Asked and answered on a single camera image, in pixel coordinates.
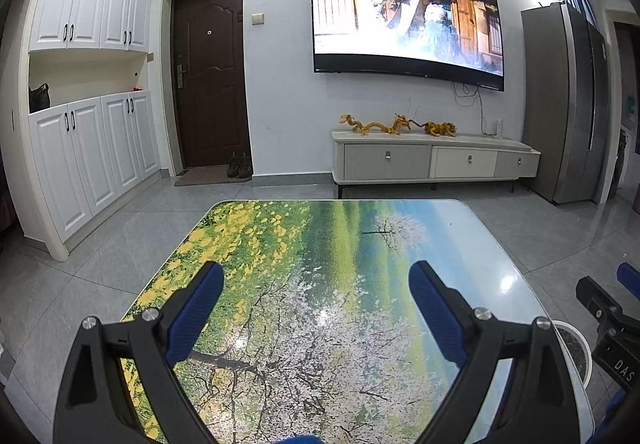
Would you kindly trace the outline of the white round trash bin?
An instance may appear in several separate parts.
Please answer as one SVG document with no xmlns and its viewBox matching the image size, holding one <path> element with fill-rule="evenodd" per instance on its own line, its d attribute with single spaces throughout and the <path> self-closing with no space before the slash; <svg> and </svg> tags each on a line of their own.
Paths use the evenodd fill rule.
<svg viewBox="0 0 640 444">
<path fill-rule="evenodd" d="M 559 333 L 568 349 L 568 354 L 570 354 L 580 380 L 582 380 L 582 386 L 587 389 L 593 371 L 593 361 L 588 341 L 573 325 L 562 322 L 562 320 L 555 320 L 553 323 L 555 330 Z"/>
</svg>

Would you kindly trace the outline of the golden tiger figurine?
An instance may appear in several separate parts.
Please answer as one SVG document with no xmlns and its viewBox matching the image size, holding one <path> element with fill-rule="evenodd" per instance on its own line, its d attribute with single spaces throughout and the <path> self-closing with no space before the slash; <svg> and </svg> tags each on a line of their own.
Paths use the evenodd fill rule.
<svg viewBox="0 0 640 444">
<path fill-rule="evenodd" d="M 431 136 L 451 136 L 454 138 L 457 135 L 457 127 L 451 122 L 427 121 L 422 128 L 426 134 Z"/>
</svg>

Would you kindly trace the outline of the grey double door refrigerator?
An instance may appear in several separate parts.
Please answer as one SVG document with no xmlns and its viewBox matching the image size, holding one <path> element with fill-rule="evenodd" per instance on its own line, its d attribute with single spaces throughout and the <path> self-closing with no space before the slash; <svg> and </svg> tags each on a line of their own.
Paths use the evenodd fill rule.
<svg viewBox="0 0 640 444">
<path fill-rule="evenodd" d="M 532 190 L 552 204 L 596 199 L 608 140 L 602 34 L 567 3 L 521 12 L 523 142 L 540 152 Z"/>
</svg>

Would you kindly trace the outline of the white TV console cabinet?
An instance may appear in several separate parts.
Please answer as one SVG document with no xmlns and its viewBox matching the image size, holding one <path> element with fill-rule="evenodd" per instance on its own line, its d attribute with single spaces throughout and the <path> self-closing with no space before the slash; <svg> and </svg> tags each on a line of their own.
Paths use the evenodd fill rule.
<svg viewBox="0 0 640 444">
<path fill-rule="evenodd" d="M 355 185 L 514 182 L 534 178 L 540 152 L 521 142 L 481 135 L 332 133 L 332 178 Z"/>
</svg>

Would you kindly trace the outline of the brown door mat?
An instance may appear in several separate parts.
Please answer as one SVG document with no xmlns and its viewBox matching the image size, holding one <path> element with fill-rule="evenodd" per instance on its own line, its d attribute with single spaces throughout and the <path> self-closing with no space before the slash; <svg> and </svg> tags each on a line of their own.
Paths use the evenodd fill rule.
<svg viewBox="0 0 640 444">
<path fill-rule="evenodd" d="M 250 182 L 252 178 L 239 178 L 238 176 L 227 175 L 226 166 L 206 166 L 195 167 L 185 170 L 184 173 L 176 179 L 175 186 L 199 186 L 199 185 L 216 185 L 216 184 L 236 184 Z"/>
</svg>

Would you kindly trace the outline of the golden dragon figurine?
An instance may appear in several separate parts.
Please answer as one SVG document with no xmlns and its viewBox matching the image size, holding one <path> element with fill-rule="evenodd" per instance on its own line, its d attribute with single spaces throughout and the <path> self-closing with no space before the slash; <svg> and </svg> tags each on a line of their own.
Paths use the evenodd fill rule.
<svg viewBox="0 0 640 444">
<path fill-rule="evenodd" d="M 410 121 L 405 116 L 398 114 L 395 115 L 394 122 L 390 126 L 377 121 L 362 123 L 355 119 L 351 114 L 340 115 L 338 123 L 347 124 L 354 132 L 361 135 L 368 135 L 373 130 L 390 135 L 399 135 L 402 129 L 411 129 Z"/>
</svg>

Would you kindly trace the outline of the pair of dark shoes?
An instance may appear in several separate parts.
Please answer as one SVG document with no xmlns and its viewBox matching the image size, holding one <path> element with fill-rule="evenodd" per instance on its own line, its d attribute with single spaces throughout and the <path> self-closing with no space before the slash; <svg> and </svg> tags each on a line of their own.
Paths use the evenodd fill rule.
<svg viewBox="0 0 640 444">
<path fill-rule="evenodd" d="M 253 175 L 253 165 L 250 156 L 247 154 L 232 154 L 227 168 L 228 178 L 240 178 L 241 180 L 249 180 Z"/>
</svg>

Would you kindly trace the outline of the black handbag on shelf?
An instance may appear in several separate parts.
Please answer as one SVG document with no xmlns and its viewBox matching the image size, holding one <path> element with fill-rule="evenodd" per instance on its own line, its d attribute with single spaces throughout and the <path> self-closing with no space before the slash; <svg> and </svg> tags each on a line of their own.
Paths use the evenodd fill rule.
<svg viewBox="0 0 640 444">
<path fill-rule="evenodd" d="M 51 106 L 49 86 L 43 83 L 37 89 L 29 90 L 29 112 L 34 114 L 40 110 L 47 109 Z"/>
</svg>

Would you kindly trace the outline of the dark brown entrance door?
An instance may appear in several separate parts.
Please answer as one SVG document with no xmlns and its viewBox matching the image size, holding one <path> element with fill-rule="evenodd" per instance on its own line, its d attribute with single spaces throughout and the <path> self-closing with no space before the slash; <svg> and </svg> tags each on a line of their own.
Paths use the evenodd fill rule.
<svg viewBox="0 0 640 444">
<path fill-rule="evenodd" d="M 172 0 L 170 50 L 183 165 L 248 155 L 243 0 Z"/>
</svg>

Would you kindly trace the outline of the wall mounted curved television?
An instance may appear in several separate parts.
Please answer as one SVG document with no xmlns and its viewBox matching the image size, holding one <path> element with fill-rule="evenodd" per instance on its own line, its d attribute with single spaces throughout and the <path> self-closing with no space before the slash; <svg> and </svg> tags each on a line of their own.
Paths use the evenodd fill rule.
<svg viewBox="0 0 640 444">
<path fill-rule="evenodd" d="M 498 0 L 311 0 L 314 71 L 504 89 Z"/>
</svg>

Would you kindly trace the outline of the beige wall light switch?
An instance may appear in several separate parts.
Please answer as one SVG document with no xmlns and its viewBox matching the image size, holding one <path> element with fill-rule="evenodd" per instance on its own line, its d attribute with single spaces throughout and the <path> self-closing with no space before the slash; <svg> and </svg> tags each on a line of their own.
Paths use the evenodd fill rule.
<svg viewBox="0 0 640 444">
<path fill-rule="evenodd" d="M 262 13 L 255 13 L 250 16 L 250 22 L 253 26 L 263 25 L 265 23 L 265 15 Z"/>
</svg>

